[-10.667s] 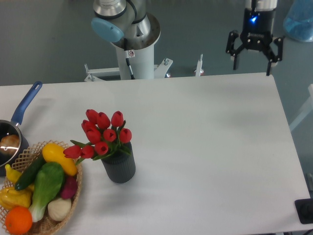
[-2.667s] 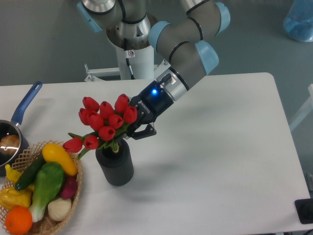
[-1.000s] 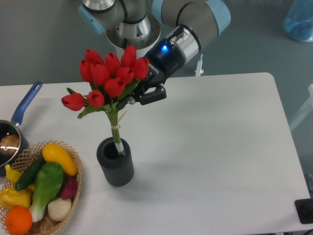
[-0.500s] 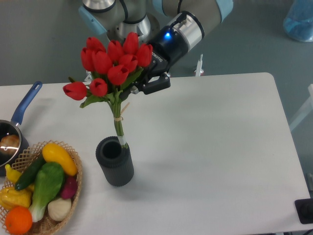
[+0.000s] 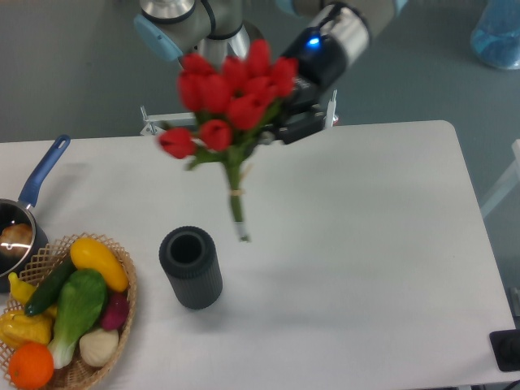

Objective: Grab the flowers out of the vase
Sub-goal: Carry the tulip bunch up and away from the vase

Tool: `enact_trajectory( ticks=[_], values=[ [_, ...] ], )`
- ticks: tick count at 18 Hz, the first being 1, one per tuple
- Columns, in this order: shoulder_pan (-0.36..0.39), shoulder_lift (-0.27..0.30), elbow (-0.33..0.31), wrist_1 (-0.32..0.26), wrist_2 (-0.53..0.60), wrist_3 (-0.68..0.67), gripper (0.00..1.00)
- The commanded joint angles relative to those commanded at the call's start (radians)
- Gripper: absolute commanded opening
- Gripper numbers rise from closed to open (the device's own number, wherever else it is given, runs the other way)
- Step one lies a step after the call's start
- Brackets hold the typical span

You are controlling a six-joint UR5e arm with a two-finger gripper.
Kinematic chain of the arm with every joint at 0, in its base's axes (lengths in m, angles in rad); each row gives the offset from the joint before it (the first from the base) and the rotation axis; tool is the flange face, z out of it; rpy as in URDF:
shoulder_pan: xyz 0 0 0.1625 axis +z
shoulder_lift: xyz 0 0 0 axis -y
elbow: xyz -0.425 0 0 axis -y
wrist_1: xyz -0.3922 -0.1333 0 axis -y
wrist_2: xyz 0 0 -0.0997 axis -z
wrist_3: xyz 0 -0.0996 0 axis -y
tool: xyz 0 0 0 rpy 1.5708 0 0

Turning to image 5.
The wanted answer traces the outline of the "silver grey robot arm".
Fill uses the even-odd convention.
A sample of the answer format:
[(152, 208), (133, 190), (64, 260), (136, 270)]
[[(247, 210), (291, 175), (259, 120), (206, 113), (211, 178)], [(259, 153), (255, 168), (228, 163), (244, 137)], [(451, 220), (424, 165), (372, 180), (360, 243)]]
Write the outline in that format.
[[(319, 99), (351, 67), (371, 42), (400, 14), (403, 1), (279, 1), (279, 9), (309, 18), (282, 53), (299, 62), (296, 92), (281, 119), (261, 136), (262, 143), (288, 145), (334, 122), (336, 101), (322, 109)], [(133, 23), (141, 40), (162, 60), (188, 53), (213, 65), (226, 55), (244, 58), (253, 37), (240, 1), (142, 1)]]

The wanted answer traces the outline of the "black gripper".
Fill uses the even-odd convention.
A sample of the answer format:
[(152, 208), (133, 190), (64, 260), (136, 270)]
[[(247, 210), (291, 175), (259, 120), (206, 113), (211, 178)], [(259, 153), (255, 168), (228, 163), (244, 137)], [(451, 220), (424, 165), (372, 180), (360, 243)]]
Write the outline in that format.
[(277, 119), (262, 129), (260, 145), (275, 141), (290, 145), (321, 132), (326, 114), (316, 105), (347, 67), (341, 44), (318, 27), (305, 28), (279, 58), (296, 61), (294, 86), (284, 99), (284, 119)]

